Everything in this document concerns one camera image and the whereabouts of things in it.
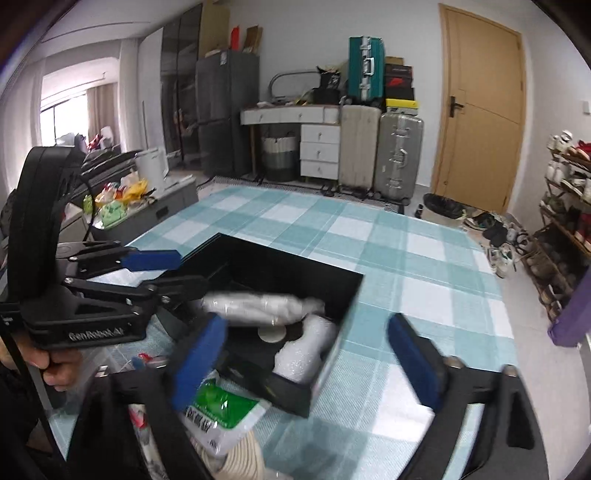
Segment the person's left hand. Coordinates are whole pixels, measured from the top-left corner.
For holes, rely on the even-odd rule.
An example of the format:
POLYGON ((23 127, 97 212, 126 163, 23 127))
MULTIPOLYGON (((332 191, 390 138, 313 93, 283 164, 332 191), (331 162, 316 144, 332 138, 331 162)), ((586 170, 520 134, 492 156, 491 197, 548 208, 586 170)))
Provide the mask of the person's left hand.
POLYGON ((75 385, 83 357, 78 350, 43 351, 27 347, 21 352, 24 360, 42 371, 46 385, 64 392, 75 385))

